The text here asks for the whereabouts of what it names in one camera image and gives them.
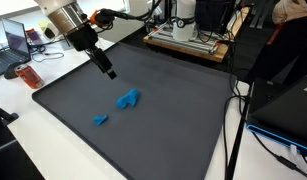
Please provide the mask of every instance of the wooden board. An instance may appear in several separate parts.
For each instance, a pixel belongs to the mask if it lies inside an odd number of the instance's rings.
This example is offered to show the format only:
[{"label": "wooden board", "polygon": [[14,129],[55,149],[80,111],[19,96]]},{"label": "wooden board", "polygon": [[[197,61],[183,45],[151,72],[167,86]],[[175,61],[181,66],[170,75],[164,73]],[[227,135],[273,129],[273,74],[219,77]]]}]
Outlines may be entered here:
[{"label": "wooden board", "polygon": [[[247,14],[249,13],[249,8],[243,8],[242,13],[237,17],[237,20],[235,21],[231,32],[234,36],[237,35],[237,33],[239,32]],[[197,56],[203,59],[208,59],[211,61],[216,61],[216,62],[222,62],[224,57],[226,56],[229,47],[225,44],[219,45],[218,49],[215,51],[215,53],[213,55],[208,54],[207,52],[202,53],[199,51],[194,51],[191,49],[185,49],[179,46],[175,46],[175,45],[171,45],[171,44],[166,44],[163,42],[159,42],[159,41],[154,41],[153,39],[150,39],[148,36],[143,38],[143,41],[147,44],[151,44],[151,45],[155,45],[155,46],[159,46],[159,47],[163,47],[163,48],[167,48],[167,49],[171,49],[174,51],[178,51],[178,52],[182,52],[185,54],[189,54],[189,55],[193,55],[193,56]]]}]

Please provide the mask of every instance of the black mat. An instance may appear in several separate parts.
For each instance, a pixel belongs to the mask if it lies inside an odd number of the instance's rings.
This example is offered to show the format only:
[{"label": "black mat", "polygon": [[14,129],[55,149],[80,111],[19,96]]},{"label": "black mat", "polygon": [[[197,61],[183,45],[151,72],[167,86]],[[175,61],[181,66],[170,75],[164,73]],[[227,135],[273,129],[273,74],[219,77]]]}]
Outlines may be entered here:
[{"label": "black mat", "polygon": [[[204,179],[230,76],[123,44],[106,54],[116,79],[88,61],[33,99],[128,179]],[[117,99],[133,88],[141,93],[138,103],[119,109]],[[93,117],[104,114],[109,119],[96,126]]]}]

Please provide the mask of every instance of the blue toy piece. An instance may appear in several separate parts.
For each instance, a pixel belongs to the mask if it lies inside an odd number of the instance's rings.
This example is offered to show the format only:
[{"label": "blue toy piece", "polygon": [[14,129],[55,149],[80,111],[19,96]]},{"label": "blue toy piece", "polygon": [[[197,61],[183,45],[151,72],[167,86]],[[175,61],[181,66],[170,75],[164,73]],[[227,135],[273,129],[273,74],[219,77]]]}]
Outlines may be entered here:
[{"label": "blue toy piece", "polygon": [[125,96],[117,100],[117,106],[121,109],[125,109],[126,106],[130,104],[132,107],[134,107],[139,96],[140,96],[139,91],[136,89],[132,89]]},{"label": "blue toy piece", "polygon": [[104,116],[100,117],[100,116],[95,116],[94,117],[94,123],[99,126],[101,125],[106,119],[108,118],[107,114],[105,114]]}]

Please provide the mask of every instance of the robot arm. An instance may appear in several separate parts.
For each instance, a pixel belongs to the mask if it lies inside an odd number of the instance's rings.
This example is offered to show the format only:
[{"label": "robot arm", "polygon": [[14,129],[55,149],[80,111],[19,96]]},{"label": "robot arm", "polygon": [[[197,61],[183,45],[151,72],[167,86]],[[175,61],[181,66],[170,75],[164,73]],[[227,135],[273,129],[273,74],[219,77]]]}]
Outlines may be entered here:
[{"label": "robot arm", "polygon": [[77,51],[85,51],[103,73],[107,73],[111,79],[114,79],[116,74],[112,69],[112,63],[104,52],[96,47],[95,43],[98,41],[98,35],[91,28],[90,23],[103,28],[112,24],[115,17],[126,20],[147,21],[162,0],[158,0],[156,4],[155,0],[153,0],[152,9],[141,16],[132,16],[109,9],[102,9],[95,11],[90,20],[83,13],[76,0],[34,1]]}]

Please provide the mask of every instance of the person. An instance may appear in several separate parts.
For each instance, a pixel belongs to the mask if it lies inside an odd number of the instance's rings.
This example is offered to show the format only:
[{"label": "person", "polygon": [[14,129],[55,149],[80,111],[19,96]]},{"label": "person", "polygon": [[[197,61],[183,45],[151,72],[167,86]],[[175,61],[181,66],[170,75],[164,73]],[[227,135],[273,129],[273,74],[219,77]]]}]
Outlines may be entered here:
[{"label": "person", "polygon": [[249,84],[256,78],[271,80],[294,60],[283,84],[307,75],[307,0],[280,0],[272,19],[277,27],[245,78]]}]

